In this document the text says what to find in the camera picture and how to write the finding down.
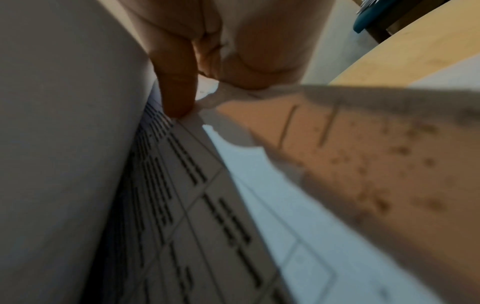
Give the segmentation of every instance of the floor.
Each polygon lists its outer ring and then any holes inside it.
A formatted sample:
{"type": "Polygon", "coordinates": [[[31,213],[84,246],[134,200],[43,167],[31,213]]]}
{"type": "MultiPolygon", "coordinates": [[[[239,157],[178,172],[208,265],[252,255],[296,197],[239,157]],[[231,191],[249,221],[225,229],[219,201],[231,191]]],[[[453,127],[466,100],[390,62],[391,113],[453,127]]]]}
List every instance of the floor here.
{"type": "MultiPolygon", "coordinates": [[[[99,1],[138,39],[118,0],[99,1]]],[[[310,66],[301,83],[328,84],[377,46],[377,42],[367,32],[357,34],[353,31],[358,9],[358,5],[353,0],[335,0],[310,66]]]]}

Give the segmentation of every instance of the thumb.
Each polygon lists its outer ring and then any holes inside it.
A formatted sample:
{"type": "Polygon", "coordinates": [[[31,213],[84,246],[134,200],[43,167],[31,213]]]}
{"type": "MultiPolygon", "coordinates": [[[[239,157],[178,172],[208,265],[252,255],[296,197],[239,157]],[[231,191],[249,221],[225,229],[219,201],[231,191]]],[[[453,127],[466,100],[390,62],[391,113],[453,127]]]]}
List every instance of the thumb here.
{"type": "Polygon", "coordinates": [[[163,111],[173,118],[185,115],[194,106],[198,82],[197,59],[191,41],[124,7],[153,63],[163,111]]]}

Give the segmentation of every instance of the hand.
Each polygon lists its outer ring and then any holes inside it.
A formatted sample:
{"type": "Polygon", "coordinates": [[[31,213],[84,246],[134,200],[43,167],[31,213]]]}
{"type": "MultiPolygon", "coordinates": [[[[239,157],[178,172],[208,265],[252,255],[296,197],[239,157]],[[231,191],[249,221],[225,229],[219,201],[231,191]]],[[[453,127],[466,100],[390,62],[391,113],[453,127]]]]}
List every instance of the hand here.
{"type": "Polygon", "coordinates": [[[299,80],[333,0],[120,0],[171,117],[195,103],[198,72],[245,89],[299,80]]]}

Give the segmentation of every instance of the gray floor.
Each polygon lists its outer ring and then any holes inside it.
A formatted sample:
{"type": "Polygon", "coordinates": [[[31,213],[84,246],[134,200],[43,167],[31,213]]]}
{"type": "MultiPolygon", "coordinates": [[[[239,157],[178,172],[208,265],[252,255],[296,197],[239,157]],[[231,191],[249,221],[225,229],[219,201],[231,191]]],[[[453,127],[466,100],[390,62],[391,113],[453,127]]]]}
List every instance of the gray floor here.
{"type": "Polygon", "coordinates": [[[335,0],[303,84],[329,83],[378,45],[366,31],[353,31],[358,9],[352,0],[335,0]]]}

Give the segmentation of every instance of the wooden table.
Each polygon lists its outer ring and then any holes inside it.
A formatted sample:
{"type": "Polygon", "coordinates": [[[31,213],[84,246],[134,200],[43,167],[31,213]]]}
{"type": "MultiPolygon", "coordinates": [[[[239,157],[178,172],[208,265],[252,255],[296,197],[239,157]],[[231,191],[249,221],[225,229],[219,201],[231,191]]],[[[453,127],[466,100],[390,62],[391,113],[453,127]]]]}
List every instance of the wooden table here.
{"type": "Polygon", "coordinates": [[[332,85],[406,87],[480,53],[480,1],[451,0],[359,59],[332,85]]]}

